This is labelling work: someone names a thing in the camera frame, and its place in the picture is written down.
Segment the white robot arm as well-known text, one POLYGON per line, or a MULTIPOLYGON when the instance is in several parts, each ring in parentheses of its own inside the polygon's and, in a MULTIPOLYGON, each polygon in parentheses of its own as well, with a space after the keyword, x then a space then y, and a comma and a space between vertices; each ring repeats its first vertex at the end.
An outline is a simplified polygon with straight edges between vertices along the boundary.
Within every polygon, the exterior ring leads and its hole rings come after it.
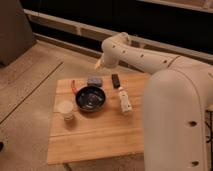
POLYGON ((125 32, 101 48, 97 67, 124 61, 151 75, 142 95, 145 171, 209 171, 205 114, 213 105, 213 66, 133 47, 125 32))

